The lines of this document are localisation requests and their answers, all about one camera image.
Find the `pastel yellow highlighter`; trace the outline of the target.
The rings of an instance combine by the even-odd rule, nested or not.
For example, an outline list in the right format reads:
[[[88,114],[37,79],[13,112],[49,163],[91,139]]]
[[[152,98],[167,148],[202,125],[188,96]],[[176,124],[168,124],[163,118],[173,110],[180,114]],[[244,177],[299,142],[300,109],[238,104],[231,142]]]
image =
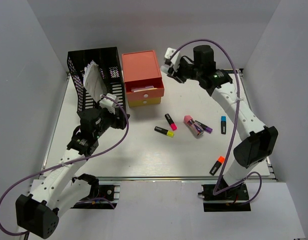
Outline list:
[[[133,87],[131,88],[131,92],[136,93],[136,92],[147,91],[147,90],[152,90],[152,89],[156,89],[156,87],[154,87],[153,85],[148,85],[144,87]]]

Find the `yellow bottom drawer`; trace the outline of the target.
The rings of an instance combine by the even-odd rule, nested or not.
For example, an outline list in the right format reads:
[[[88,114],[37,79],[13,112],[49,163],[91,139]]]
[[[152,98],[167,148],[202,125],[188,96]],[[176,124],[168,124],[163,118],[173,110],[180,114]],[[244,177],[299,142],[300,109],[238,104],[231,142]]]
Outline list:
[[[130,108],[133,107],[141,107],[141,106],[147,106],[147,105],[156,105],[161,103],[161,97],[154,97],[154,98],[146,98],[141,100],[133,100],[128,101],[128,105]]]

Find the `coral top drawer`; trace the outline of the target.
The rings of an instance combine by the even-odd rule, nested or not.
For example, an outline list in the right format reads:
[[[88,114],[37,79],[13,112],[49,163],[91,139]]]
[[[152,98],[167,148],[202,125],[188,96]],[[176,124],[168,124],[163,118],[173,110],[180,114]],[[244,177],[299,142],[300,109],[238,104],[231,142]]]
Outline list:
[[[129,101],[140,101],[164,96],[162,78],[149,78],[125,82],[125,90]]]

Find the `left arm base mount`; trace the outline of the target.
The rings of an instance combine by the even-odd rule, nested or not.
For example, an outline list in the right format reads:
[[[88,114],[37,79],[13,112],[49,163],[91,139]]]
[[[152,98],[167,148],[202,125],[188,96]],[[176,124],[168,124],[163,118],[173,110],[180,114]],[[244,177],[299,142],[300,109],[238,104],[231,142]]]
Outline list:
[[[90,186],[90,194],[81,199],[73,206],[73,209],[97,209],[109,210],[117,206],[120,186],[117,183],[102,183],[90,174],[82,174],[72,178],[72,183],[80,181],[87,182]]]

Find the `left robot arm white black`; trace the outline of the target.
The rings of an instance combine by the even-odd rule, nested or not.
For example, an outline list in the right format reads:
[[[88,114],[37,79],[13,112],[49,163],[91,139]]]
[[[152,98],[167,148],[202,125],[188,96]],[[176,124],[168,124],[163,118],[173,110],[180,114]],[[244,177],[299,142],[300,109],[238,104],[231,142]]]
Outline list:
[[[95,176],[75,174],[98,147],[99,137],[115,126],[117,117],[105,108],[90,108],[78,115],[80,125],[59,161],[60,168],[52,170],[29,195],[22,194],[16,200],[18,226],[43,239],[53,234],[60,217],[79,200],[99,196],[99,181]]]

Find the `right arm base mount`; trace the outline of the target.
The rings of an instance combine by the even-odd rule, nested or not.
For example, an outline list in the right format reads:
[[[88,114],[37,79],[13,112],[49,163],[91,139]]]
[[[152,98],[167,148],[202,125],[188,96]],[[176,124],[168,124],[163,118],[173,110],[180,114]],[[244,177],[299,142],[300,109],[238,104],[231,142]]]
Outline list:
[[[203,184],[197,195],[203,200],[203,209],[207,213],[250,212],[249,194],[245,183],[230,190],[213,195],[216,184]]]

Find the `pastel green highlighter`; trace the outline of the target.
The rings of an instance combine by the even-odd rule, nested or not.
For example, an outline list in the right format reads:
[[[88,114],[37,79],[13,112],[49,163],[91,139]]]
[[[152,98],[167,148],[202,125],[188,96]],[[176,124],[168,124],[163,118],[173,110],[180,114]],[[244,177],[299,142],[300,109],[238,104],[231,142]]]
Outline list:
[[[167,64],[163,64],[161,67],[160,67],[160,70],[165,73],[165,74],[168,74],[169,71],[172,70],[172,67],[167,65]]]

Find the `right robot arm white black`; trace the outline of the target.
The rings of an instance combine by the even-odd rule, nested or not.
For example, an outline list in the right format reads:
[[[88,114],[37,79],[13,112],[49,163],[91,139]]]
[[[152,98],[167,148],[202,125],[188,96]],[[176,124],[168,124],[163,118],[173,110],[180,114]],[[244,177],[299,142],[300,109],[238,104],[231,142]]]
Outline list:
[[[216,68],[214,51],[209,45],[196,46],[193,53],[194,59],[186,61],[178,50],[169,47],[163,71],[179,83],[187,79],[198,81],[233,122],[233,132],[239,134],[241,143],[233,149],[234,160],[226,172],[220,173],[213,192],[229,200],[237,195],[237,185],[272,154],[278,131],[259,120],[240,97],[239,82],[233,82],[226,71]]]

